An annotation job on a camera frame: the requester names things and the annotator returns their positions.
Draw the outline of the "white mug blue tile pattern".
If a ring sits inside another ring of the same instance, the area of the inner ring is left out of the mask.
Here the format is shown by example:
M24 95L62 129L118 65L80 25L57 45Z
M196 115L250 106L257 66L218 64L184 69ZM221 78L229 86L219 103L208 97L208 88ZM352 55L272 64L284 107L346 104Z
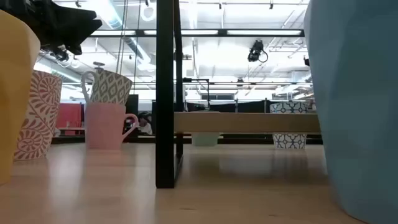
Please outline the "white mug blue tile pattern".
M277 114L303 114L308 113L308 104L305 102L280 102L270 105L270 112ZM305 149L306 134L273 134L276 149Z

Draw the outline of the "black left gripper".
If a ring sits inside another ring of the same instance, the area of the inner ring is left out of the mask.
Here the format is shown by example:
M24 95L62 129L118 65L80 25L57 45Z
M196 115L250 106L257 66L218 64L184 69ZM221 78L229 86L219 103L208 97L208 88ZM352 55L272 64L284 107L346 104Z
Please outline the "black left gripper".
M42 48L61 46L75 55L82 54L81 43L102 26L95 11L59 6L52 0L0 0L0 10L25 22Z

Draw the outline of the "plain yellow mug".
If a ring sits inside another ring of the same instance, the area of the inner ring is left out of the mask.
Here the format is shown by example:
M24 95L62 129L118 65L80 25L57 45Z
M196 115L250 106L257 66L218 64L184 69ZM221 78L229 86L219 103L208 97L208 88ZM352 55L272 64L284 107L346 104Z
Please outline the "plain yellow mug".
M11 177L39 50L40 40L32 29L0 10L0 185Z

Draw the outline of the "plain pink mug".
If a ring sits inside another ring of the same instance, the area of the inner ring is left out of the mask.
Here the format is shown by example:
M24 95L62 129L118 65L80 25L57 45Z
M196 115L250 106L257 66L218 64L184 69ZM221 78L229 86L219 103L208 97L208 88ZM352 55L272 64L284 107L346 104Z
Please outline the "plain pink mug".
M114 103L87 103L85 144L87 149L119 150L124 139L139 127L134 114Z

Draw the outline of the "black overhead light beam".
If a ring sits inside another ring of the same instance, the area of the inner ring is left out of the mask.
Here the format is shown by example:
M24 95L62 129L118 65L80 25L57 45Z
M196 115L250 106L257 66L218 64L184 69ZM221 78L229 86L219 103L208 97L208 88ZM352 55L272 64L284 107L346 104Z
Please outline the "black overhead light beam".
M182 37L305 37L303 29L183 29ZM97 30L90 37L156 37L151 30Z

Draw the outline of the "grey diamond mug red rim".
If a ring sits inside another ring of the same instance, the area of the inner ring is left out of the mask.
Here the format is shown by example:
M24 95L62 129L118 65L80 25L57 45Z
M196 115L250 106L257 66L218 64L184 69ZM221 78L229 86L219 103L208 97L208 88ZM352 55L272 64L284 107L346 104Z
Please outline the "grey diamond mug red rim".
M86 90L86 78L93 75L91 93ZM87 71L81 75L82 93L87 103L114 103L125 105L131 91L133 81L118 73L99 69Z

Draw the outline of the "black table frame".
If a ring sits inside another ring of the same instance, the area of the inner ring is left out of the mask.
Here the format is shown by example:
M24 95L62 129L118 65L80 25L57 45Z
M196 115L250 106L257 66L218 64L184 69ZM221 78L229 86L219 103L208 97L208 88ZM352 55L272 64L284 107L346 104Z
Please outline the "black table frame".
M52 139L51 144L84 143L84 136L60 136ZM155 143L155 136L128 136L123 142L128 143ZM273 144L271 134L222 134L218 138L218 144ZM306 144L323 144L322 137L317 134L309 134Z

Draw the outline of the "plain blue mug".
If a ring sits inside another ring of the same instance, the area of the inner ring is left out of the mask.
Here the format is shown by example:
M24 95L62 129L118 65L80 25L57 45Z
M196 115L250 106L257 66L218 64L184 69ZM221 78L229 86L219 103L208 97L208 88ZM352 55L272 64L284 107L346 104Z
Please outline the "plain blue mug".
M398 224L398 0L310 0L304 29L336 199Z

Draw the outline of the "person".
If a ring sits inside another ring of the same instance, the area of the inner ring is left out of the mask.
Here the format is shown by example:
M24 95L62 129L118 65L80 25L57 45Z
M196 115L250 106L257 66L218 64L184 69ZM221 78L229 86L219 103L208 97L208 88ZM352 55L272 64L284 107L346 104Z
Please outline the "person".
M140 113L139 119L139 131L144 134L152 135L152 116L149 113Z

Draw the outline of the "red partition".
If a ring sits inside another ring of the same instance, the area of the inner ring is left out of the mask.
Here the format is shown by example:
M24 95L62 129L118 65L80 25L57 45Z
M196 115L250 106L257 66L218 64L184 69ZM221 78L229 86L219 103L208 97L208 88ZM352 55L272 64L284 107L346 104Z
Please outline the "red partition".
M57 123L59 128L80 128L82 122L82 105L77 103L60 103Z

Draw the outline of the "red swirl mug yellow rim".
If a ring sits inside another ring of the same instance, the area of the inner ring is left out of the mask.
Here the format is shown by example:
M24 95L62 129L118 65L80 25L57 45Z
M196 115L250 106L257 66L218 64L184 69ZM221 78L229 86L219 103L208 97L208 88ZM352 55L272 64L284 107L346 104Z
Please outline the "red swirl mug yellow rim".
M62 79L42 71L33 71L25 120L19 131L15 161L45 157L57 123Z

